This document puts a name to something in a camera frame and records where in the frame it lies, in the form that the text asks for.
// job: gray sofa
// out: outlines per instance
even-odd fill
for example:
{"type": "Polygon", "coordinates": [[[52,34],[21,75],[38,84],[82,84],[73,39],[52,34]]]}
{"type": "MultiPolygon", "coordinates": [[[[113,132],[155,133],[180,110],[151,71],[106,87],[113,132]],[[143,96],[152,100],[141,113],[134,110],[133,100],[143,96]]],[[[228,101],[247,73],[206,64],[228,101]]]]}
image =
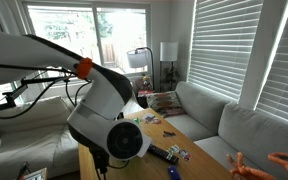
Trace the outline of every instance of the gray sofa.
{"type": "MultiPolygon", "coordinates": [[[[18,114],[29,105],[0,111],[0,116],[18,114]]],[[[40,100],[22,116],[0,120],[0,180],[16,179],[24,161],[30,163],[31,171],[47,167],[48,178],[78,171],[78,143],[67,126],[73,109],[68,98],[52,97],[40,100]]],[[[122,112],[141,109],[133,94],[122,112]]]]}
{"type": "Polygon", "coordinates": [[[288,122],[215,96],[202,87],[179,82],[178,99],[187,114],[166,120],[228,170],[226,154],[242,152],[246,165],[288,179],[284,167],[268,160],[271,152],[288,153],[288,122]]]}

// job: lamp shade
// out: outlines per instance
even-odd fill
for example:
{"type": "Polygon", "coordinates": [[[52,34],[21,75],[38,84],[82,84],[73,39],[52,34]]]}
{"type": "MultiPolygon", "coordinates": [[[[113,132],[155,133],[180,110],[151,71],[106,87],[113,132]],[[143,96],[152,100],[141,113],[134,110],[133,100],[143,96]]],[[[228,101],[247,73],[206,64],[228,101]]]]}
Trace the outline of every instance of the lamp shade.
{"type": "Polygon", "coordinates": [[[161,61],[177,61],[177,42],[161,42],[161,61]]]}
{"type": "Polygon", "coordinates": [[[131,68],[140,68],[148,64],[148,55],[146,50],[128,51],[127,58],[131,68]]]}

